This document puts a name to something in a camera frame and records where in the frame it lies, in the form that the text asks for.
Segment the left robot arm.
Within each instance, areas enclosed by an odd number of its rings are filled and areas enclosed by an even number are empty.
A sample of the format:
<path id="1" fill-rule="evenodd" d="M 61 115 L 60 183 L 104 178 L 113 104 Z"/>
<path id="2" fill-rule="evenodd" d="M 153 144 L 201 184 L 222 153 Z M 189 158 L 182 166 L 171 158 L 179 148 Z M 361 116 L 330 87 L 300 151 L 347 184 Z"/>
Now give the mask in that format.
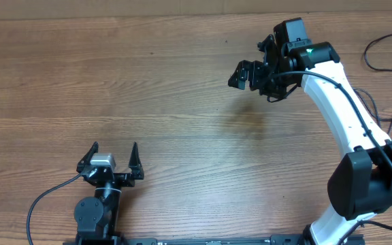
<path id="1" fill-rule="evenodd" d="M 144 179 L 138 145 L 133 144 L 129 173 L 116 173 L 113 154 L 98 150 L 95 142 L 76 167 L 84 181 L 95 187 L 94 195 L 81 199 L 74 208 L 76 244 L 127 244 L 124 235 L 116 232 L 116 224 L 122 189 Z"/>

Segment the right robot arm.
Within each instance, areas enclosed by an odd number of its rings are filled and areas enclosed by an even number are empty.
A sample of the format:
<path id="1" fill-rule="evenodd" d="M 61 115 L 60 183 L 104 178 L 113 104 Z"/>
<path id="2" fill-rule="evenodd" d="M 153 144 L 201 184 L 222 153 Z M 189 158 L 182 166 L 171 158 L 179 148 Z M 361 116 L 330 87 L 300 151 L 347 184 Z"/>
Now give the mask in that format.
<path id="1" fill-rule="evenodd" d="M 257 45 L 262 61 L 241 61 L 228 81 L 269 102 L 296 88 L 315 102 L 338 145 L 341 161 L 327 183 L 329 207 L 301 234 L 271 235 L 270 244 L 363 244 L 356 230 L 392 206 L 392 140 L 368 114 L 346 78 L 338 53 L 313 43 L 301 18 L 281 22 Z"/>

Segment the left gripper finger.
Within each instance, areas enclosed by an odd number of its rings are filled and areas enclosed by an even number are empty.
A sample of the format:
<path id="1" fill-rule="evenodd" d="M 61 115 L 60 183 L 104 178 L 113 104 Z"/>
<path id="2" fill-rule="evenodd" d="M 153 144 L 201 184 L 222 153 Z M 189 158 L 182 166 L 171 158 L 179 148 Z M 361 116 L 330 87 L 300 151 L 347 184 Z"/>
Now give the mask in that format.
<path id="1" fill-rule="evenodd" d="M 76 171 L 82 172 L 84 168 L 90 164 L 90 161 L 94 154 L 98 153 L 99 144 L 98 142 L 94 142 L 89 151 L 81 158 L 81 160 L 77 163 Z"/>
<path id="2" fill-rule="evenodd" d="M 131 151 L 131 156 L 129 159 L 129 168 L 131 169 L 131 174 L 133 177 L 143 177 L 144 176 L 144 169 L 142 167 L 138 145 L 136 142 L 133 143 L 133 148 Z"/>

